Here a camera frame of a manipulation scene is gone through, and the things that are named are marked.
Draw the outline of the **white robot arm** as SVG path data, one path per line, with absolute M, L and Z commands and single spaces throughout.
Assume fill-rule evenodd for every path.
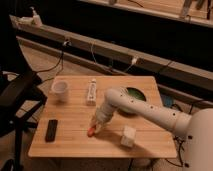
M 193 115 L 171 108 L 158 107 L 138 100 L 126 88 L 109 88 L 103 103 L 96 109 L 91 125 L 99 131 L 109 122 L 117 109 L 139 115 L 185 141 L 183 171 L 213 171 L 213 108 Z

